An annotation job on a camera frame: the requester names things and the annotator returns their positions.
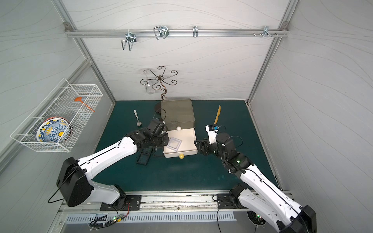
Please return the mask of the white drawer with yellow knob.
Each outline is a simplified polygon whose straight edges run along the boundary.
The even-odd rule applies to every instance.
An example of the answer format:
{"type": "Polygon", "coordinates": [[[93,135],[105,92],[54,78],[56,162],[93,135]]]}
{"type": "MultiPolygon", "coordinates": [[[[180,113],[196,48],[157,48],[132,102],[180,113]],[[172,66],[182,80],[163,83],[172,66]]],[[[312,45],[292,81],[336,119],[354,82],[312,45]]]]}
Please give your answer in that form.
{"type": "Polygon", "coordinates": [[[195,129],[172,130],[167,132],[169,137],[168,145],[163,147],[165,158],[184,158],[189,155],[196,155],[198,150],[194,144],[196,140],[195,129]]]}

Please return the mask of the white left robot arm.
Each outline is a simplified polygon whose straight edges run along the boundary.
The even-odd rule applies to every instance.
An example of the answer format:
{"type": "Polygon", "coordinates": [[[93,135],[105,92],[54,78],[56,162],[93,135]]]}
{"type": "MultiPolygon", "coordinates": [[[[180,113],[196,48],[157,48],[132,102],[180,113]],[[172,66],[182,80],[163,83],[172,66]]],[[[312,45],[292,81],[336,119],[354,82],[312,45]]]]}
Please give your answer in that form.
{"type": "Polygon", "coordinates": [[[128,133],[97,153],[80,159],[66,159],[56,185],[69,207],[98,202],[122,210],[128,202],[125,192],[118,185],[97,183],[93,178],[125,157],[151,147],[166,146],[168,141],[165,123],[153,119],[148,127],[128,133]]]}

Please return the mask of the olive green drawer cabinet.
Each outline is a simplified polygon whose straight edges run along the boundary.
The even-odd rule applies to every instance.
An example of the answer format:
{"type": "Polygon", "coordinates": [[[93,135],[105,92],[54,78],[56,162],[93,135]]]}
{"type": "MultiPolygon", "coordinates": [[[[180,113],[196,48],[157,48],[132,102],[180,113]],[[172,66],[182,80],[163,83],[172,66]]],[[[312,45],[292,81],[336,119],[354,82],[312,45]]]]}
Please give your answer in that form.
{"type": "Polygon", "coordinates": [[[195,116],[191,99],[162,101],[161,118],[169,131],[195,128],[195,116]]]}

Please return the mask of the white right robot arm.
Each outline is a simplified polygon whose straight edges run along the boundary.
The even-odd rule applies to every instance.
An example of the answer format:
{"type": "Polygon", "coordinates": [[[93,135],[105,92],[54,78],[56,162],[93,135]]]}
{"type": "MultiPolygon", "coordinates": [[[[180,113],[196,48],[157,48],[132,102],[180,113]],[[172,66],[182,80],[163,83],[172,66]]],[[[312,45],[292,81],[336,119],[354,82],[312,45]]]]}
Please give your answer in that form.
{"type": "Polygon", "coordinates": [[[220,158],[229,173],[249,187],[237,185],[230,190],[234,205],[243,206],[264,219],[278,233],[317,232],[316,212],[301,206],[269,181],[258,167],[239,152],[227,133],[210,133],[207,140],[195,140],[198,153],[220,158]]]}

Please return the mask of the white brooch box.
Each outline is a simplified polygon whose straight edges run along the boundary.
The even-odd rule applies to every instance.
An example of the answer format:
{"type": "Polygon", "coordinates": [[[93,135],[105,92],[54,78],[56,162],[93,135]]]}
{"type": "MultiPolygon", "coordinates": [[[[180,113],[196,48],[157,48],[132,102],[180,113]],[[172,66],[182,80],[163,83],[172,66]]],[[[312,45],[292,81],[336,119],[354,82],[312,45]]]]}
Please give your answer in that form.
{"type": "Polygon", "coordinates": [[[166,147],[168,149],[172,150],[172,151],[178,151],[178,149],[180,148],[181,144],[182,144],[182,140],[174,138],[174,137],[171,137],[169,139],[168,145],[166,147]]]}

